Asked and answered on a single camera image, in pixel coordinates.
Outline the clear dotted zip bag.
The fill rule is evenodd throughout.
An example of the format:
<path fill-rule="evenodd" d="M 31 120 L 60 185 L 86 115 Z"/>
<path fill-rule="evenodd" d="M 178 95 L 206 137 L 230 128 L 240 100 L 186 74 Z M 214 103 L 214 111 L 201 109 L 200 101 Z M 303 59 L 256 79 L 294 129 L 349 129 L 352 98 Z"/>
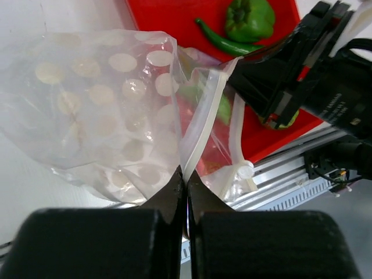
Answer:
<path fill-rule="evenodd" d="M 1 41 L 1 131 L 74 185 L 142 204 L 180 167 L 220 199 L 257 189 L 242 153 L 245 102 L 221 63 L 163 32 L 11 35 Z M 203 89 L 196 106 L 181 85 Z M 230 123 L 217 118 L 221 96 Z"/>

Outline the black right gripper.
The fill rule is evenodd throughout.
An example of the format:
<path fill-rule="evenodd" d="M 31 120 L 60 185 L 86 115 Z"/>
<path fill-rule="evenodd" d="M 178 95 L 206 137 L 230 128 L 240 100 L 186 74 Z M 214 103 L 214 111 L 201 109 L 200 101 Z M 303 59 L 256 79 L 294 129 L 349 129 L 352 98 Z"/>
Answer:
<path fill-rule="evenodd" d="M 240 59 L 228 85 L 270 126 L 289 124 L 304 109 L 360 139 L 371 139 L 371 39 L 352 27 L 371 23 L 371 5 L 353 11 L 341 1 L 319 1 L 282 43 Z"/>

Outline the green chili pepper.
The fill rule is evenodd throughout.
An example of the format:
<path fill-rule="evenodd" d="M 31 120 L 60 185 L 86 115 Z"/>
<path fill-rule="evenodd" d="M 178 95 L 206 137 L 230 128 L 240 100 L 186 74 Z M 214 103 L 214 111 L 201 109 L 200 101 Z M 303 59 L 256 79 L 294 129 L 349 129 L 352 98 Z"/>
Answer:
<path fill-rule="evenodd" d="M 243 44 L 223 38 L 214 32 L 202 19 L 196 18 L 195 23 L 206 39 L 217 49 L 229 55 L 239 57 L 263 48 L 263 45 Z"/>

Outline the green bell pepper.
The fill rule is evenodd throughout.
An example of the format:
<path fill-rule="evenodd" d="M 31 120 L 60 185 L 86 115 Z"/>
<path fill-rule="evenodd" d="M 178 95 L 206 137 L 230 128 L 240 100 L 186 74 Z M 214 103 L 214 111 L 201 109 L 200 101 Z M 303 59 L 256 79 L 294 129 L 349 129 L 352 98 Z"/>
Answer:
<path fill-rule="evenodd" d="M 225 32 L 235 42 L 258 42 L 273 35 L 275 22 L 268 1 L 236 0 L 227 8 Z"/>

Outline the light green cucumber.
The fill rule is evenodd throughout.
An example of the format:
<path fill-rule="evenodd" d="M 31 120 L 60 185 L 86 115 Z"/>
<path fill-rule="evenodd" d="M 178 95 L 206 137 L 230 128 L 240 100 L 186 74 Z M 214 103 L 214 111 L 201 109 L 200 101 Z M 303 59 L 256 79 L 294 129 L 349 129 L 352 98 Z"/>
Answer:
<path fill-rule="evenodd" d="M 196 106 L 202 98 L 203 89 L 196 85 L 181 85 L 177 93 L 188 103 Z M 217 118 L 228 125 L 230 123 L 232 108 L 229 99 L 223 94 L 217 110 Z"/>

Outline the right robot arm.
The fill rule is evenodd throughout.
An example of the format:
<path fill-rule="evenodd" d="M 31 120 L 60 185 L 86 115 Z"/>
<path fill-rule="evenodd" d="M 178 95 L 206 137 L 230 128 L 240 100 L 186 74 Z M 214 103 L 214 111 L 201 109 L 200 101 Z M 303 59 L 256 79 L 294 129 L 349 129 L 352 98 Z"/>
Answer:
<path fill-rule="evenodd" d="M 318 2 L 286 38 L 245 55 L 228 80 L 237 94 L 272 128 L 288 124 L 299 109 L 353 137 L 315 150 L 305 160 L 311 177 L 323 163 L 371 179 L 371 39 L 344 39 L 367 10 L 362 3 Z"/>

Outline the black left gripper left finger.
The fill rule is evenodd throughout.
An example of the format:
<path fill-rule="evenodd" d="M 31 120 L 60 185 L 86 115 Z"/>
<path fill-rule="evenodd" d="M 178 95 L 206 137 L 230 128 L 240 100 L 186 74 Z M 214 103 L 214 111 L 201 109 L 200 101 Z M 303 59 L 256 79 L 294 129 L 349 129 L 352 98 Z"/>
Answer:
<path fill-rule="evenodd" d="M 56 208 L 24 221 L 2 278 L 179 278 L 184 181 L 133 208 Z"/>

